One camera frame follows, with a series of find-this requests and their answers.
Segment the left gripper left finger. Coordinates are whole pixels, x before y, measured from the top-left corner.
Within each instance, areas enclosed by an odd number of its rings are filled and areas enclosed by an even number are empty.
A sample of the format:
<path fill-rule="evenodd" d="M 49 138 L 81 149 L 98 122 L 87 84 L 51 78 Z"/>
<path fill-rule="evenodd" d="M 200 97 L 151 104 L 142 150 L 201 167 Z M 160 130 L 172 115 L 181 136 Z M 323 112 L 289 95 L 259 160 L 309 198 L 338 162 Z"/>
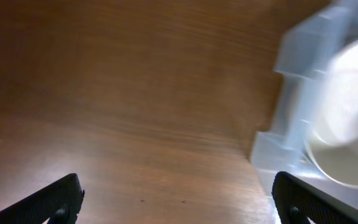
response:
<path fill-rule="evenodd" d="M 0 224 L 75 224 L 85 191 L 78 176 L 68 174 L 0 211 Z"/>

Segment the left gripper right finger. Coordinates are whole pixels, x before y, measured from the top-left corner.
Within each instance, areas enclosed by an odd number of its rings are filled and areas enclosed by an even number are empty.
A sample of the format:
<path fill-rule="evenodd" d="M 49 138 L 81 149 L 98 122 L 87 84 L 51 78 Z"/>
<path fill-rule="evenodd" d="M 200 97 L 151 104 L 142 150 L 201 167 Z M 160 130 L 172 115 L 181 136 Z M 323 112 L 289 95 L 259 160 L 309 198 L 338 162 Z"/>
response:
<path fill-rule="evenodd" d="M 272 197 L 282 224 L 358 224 L 358 210 L 284 171 Z"/>

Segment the beige plate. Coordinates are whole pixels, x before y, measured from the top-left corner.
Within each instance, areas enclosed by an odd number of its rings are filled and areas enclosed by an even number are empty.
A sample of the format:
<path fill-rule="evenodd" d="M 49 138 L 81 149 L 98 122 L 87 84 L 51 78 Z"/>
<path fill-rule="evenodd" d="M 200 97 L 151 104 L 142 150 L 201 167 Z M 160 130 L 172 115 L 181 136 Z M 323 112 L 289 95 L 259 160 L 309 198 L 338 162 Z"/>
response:
<path fill-rule="evenodd" d="M 358 188 L 358 40 L 329 63 L 305 147 L 324 175 Z"/>

